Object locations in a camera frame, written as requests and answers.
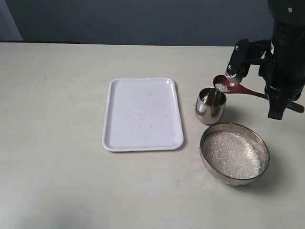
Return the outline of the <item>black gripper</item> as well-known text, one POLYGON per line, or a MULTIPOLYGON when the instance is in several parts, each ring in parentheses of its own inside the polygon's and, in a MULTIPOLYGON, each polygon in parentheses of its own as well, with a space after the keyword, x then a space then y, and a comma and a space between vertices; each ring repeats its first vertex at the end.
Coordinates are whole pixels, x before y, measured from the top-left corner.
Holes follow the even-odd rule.
POLYGON ((266 83, 268 118, 282 120, 284 111, 298 100, 305 85, 305 37, 273 36, 259 69, 266 83))

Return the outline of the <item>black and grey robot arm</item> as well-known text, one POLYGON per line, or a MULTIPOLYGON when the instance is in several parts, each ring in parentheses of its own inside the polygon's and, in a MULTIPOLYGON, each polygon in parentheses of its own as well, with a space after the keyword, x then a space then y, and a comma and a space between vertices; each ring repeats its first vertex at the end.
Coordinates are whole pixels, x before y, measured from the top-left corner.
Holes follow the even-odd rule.
POLYGON ((274 27, 259 75, 265 80, 268 116, 281 120, 305 85, 305 2, 270 0, 268 8, 274 27))

